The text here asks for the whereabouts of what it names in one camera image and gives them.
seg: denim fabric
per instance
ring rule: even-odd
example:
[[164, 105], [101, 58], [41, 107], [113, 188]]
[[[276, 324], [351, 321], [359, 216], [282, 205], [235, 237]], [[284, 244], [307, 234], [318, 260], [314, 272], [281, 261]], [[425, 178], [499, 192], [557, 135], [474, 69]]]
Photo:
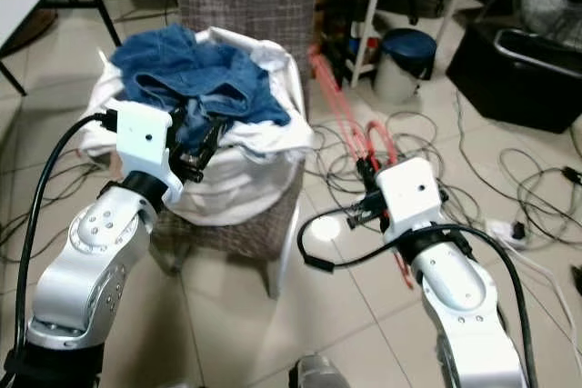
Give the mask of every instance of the denim fabric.
[[180, 25], [127, 38], [111, 58], [123, 72], [125, 99], [171, 111], [187, 109], [178, 140], [195, 153], [211, 117], [230, 124], [290, 118], [271, 95], [268, 72], [235, 47], [196, 42]]

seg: tile floor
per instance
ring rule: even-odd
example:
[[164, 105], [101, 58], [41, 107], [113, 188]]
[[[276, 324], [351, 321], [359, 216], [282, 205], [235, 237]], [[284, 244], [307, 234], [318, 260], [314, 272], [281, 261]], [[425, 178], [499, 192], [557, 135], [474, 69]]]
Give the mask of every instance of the tile floor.
[[[140, 8], [150, 15], [160, 13], [161, 0], [139, 2], [108, 2], [122, 39], [164, 24], [161, 16], [136, 18]], [[176, 20], [176, 16], [171, 15], [170, 20]], [[429, 29], [436, 25], [436, 21], [422, 23]], [[373, 118], [385, 121], [389, 114], [406, 110], [430, 116], [438, 128], [435, 145], [444, 157], [443, 179], [475, 196], [483, 216], [512, 220], [516, 206], [482, 185], [457, 149], [455, 88], [443, 72], [462, 33], [460, 26], [451, 24], [434, 77], [423, 85], [414, 102], [378, 105], [367, 80], [355, 90], [346, 89], [347, 97], [361, 123]], [[64, 12], [46, 36], [5, 59], [30, 95], [5, 139], [0, 220], [26, 211], [49, 149], [79, 116], [100, 73], [97, 47], [107, 54], [113, 50], [96, 13]], [[310, 88], [312, 122], [333, 126], [317, 85], [310, 84]], [[14, 92], [5, 81], [0, 81], [0, 96], [14, 100]], [[467, 152], [476, 168], [499, 188], [515, 190], [497, 164], [499, 151], [506, 147], [525, 150], [544, 166], [582, 166], [566, 134], [493, 123], [461, 99]], [[415, 133], [425, 138], [433, 134], [426, 120], [411, 114], [394, 117], [390, 127], [393, 133]], [[582, 138], [580, 127], [577, 133]], [[324, 159], [329, 163], [334, 153], [330, 151]], [[75, 156], [69, 155], [66, 163], [59, 165], [64, 168], [76, 162]], [[517, 163], [516, 169], [521, 174], [530, 171], [523, 163]], [[58, 193], [77, 175], [56, 178], [48, 192]], [[94, 174], [80, 191], [47, 207], [35, 246], [42, 247], [66, 227], [75, 212], [95, 198], [106, 178], [106, 173]], [[561, 193], [566, 189], [566, 182], [559, 178], [545, 187], [557, 204], [565, 203]], [[351, 200], [346, 194], [339, 198]], [[307, 175], [299, 203], [301, 218], [305, 219], [333, 201], [321, 180]], [[579, 240], [581, 233], [572, 230], [569, 236]], [[13, 235], [5, 253], [17, 256], [22, 239], [22, 232]], [[352, 233], [342, 229], [331, 242], [309, 235], [308, 243], [320, 253], [341, 259], [361, 254], [380, 241], [377, 234], [366, 229]], [[31, 263], [29, 298], [39, 274], [62, 244], [63, 239], [58, 239]], [[515, 299], [507, 275], [490, 250], [476, 245], [476, 254], [497, 281], [510, 333], [521, 348]], [[582, 253], [553, 244], [532, 253], [532, 257], [556, 273], [577, 323], [582, 325], [582, 298], [571, 284], [568, 271], [570, 264], [582, 264]], [[526, 287], [540, 386], [556, 386], [556, 381], [564, 387], [580, 386], [569, 347], [567, 319], [556, 297], [537, 274], [526, 268], [519, 271]], [[12, 337], [15, 275], [15, 265], [7, 265], [0, 283], [2, 357]], [[132, 272], [126, 290], [106, 346], [105, 388], [155, 388], [179, 381], [209, 388], [279, 388], [286, 386], [286, 372], [295, 359], [309, 351], [329, 355], [354, 388], [444, 385], [435, 353], [436, 330], [423, 310], [418, 289], [410, 291], [404, 286], [390, 255], [327, 275], [305, 267], [294, 250], [278, 302], [267, 298], [261, 275], [252, 263], [207, 250], [194, 251], [179, 277], [163, 275], [147, 256]]]

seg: black storage bin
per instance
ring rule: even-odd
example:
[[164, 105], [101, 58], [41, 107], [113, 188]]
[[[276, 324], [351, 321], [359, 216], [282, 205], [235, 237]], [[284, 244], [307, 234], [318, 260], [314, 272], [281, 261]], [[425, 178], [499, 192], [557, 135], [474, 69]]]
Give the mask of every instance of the black storage bin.
[[[498, 21], [469, 25], [447, 76], [484, 117], [564, 132], [582, 113], [582, 81], [502, 55], [493, 42], [504, 28]], [[512, 52], [582, 74], [579, 53], [519, 35], [508, 35], [506, 45]]]

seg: table leg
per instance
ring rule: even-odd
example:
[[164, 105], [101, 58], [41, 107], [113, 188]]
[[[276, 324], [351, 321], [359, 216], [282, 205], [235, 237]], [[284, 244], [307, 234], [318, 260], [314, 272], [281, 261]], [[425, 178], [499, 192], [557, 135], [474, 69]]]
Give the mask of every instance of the table leg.
[[20, 93], [21, 96], [25, 96], [26, 95], [25, 89], [18, 83], [18, 81], [16, 80], [16, 78], [14, 76], [12, 76], [12, 73], [10, 73], [10, 70], [8, 70], [6, 68], [6, 66], [4, 64], [2, 64], [2, 62], [0, 62], [0, 73], [2, 73], [2, 75], [6, 79], [8, 79], [8, 82], [10, 84], [12, 84], [12, 86], [16, 89], [16, 91], [18, 93]]
[[371, 34], [370, 31], [372, 29], [372, 20], [374, 19], [377, 3], [378, 0], [369, 0], [367, 4], [364, 32], [362, 33], [362, 38], [360, 39], [360, 46], [357, 48], [356, 62], [354, 63], [354, 71], [352, 72], [352, 81], [350, 83], [352, 88], [357, 85], [357, 80], [360, 76], [360, 70], [362, 69], [362, 64], [364, 63], [364, 53], [366, 52], [367, 39]]
[[453, 13], [457, 9], [457, 3], [458, 3], [458, 0], [451, 0], [451, 2], [447, 6], [447, 10], [445, 11], [445, 15], [443, 17], [443, 24], [440, 26], [440, 29], [438, 29], [438, 34], [436, 35], [436, 44], [437, 45], [440, 43], [440, 40], [443, 38], [443, 34], [445, 33], [445, 30], [447, 29], [448, 22], [450, 21], [450, 19], [453, 16]]
[[107, 31], [109, 31], [109, 34], [111, 35], [111, 39], [113, 40], [115, 45], [119, 47], [121, 45], [121, 40], [119, 39], [119, 35], [117, 35], [117, 31], [113, 26], [113, 22], [111, 21], [109, 13], [107, 13], [107, 8], [105, 8], [103, 0], [94, 0], [94, 2], [97, 9], [99, 10], [101, 18], [103, 19], [103, 23], [105, 23], [105, 26], [107, 27]]

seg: white cloth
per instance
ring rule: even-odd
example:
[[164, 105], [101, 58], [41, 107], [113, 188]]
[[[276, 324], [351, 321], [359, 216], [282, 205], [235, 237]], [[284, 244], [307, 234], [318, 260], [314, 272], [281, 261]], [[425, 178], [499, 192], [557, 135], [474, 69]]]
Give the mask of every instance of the white cloth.
[[[102, 58], [104, 71], [82, 116], [116, 109], [115, 96], [123, 90], [121, 71]], [[208, 163], [204, 180], [186, 182], [180, 201], [167, 205], [174, 213], [199, 225], [240, 224], [272, 206], [291, 184], [300, 160], [313, 147], [314, 134], [290, 95], [298, 77], [289, 77], [289, 72], [296, 69], [279, 65], [269, 74], [271, 94], [291, 121], [285, 126], [235, 122], [219, 142], [221, 148]], [[79, 149], [98, 156], [113, 152], [115, 140], [115, 133], [93, 122], [85, 126]]]

